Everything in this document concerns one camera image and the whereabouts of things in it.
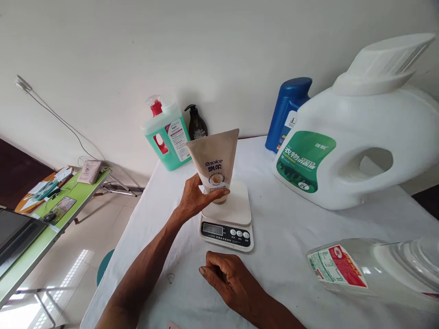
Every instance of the computer mouse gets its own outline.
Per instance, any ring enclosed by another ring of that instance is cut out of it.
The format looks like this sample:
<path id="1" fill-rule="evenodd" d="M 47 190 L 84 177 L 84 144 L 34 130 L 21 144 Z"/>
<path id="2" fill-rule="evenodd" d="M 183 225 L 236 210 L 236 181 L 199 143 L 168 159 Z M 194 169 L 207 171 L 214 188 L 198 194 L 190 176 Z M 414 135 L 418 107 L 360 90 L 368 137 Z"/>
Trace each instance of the computer mouse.
<path id="1" fill-rule="evenodd" d="M 53 213 L 47 214 L 46 216 L 44 216 L 44 222 L 51 222 L 56 218 L 56 215 Z"/>

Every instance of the dark brown pump bottle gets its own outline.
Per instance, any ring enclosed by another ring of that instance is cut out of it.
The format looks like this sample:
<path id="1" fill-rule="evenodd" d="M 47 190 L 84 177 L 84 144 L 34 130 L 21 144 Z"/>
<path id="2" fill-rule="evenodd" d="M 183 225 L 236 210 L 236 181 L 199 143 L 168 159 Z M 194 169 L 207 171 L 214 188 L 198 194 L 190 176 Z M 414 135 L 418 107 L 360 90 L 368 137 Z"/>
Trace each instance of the dark brown pump bottle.
<path id="1" fill-rule="evenodd" d="M 191 114 L 191 121 L 189 122 L 189 137 L 191 140 L 195 140 L 207 136 L 207 126 L 198 114 L 197 106 L 195 104 L 188 105 L 184 111 L 189 109 L 189 113 Z"/>

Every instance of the metal table leg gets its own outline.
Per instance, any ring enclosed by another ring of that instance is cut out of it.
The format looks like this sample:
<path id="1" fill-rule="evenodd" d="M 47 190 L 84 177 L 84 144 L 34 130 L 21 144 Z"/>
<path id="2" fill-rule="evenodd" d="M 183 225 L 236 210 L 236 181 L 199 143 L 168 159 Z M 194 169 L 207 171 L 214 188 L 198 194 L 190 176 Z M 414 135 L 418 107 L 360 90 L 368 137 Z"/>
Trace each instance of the metal table leg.
<path id="1" fill-rule="evenodd" d="M 65 324 L 56 325 L 55 320 L 52 318 L 52 316 L 49 313 L 49 310 L 47 310 L 46 305 L 44 305 L 41 297 L 38 295 L 39 292 L 46 292 L 50 301 L 54 304 L 54 307 L 56 305 L 56 302 L 54 301 L 54 299 L 52 298 L 52 296 L 48 293 L 49 291 L 52 290 L 60 290 L 60 288 L 40 288 L 40 289 L 26 289 L 26 290 L 17 290 L 15 292 L 16 295 L 19 294 L 27 294 L 27 293 L 31 293 L 34 294 L 35 299 L 38 301 L 38 303 L 40 304 L 40 306 L 43 308 L 44 313 L 46 313 L 46 316 L 49 318 L 50 322 L 52 323 L 52 327 L 51 329 L 64 329 L 65 328 Z"/>
<path id="2" fill-rule="evenodd" d="M 137 197 L 137 194 L 135 194 L 133 191 L 131 191 L 124 183 L 122 183 L 120 180 L 118 180 L 116 177 L 108 175 L 108 177 L 110 177 L 112 180 L 116 181 L 117 183 L 119 183 L 120 186 L 122 186 L 126 191 L 128 192 L 122 192 L 122 191 L 110 191 L 109 189 L 107 189 L 105 186 L 103 186 L 103 184 L 101 185 L 104 189 L 106 189 L 107 191 L 111 192 L 111 193 L 117 193 L 117 194 L 124 194 L 124 195 L 129 195 L 129 196 L 134 196 Z"/>

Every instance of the white detergent bottle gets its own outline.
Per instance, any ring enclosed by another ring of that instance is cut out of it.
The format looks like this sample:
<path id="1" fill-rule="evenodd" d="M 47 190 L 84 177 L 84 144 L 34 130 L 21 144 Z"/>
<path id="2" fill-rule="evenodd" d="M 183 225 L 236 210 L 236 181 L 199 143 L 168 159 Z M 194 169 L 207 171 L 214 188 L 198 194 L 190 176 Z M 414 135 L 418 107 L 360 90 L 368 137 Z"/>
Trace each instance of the white detergent bottle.
<path id="1" fill-rule="evenodd" d="M 438 163 L 439 104 L 405 84 L 433 40 L 431 33 L 412 34 L 362 49 L 331 88 L 299 108 L 273 163 L 276 177 L 315 204 L 337 210 Z M 368 176 L 359 166 L 372 148 L 388 150 L 393 164 Z"/>

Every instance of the cleanser tube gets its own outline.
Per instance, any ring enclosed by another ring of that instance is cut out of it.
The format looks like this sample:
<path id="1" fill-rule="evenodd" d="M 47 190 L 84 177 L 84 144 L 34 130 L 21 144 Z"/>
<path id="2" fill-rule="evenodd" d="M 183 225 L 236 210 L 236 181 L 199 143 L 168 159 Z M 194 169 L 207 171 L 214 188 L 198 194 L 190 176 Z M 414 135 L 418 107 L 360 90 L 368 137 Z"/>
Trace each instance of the cleanser tube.
<path id="1" fill-rule="evenodd" d="M 233 129 L 186 143 L 207 193 L 230 188 L 238 135 L 239 129 Z M 214 203 L 222 204 L 226 199 L 223 196 Z"/>

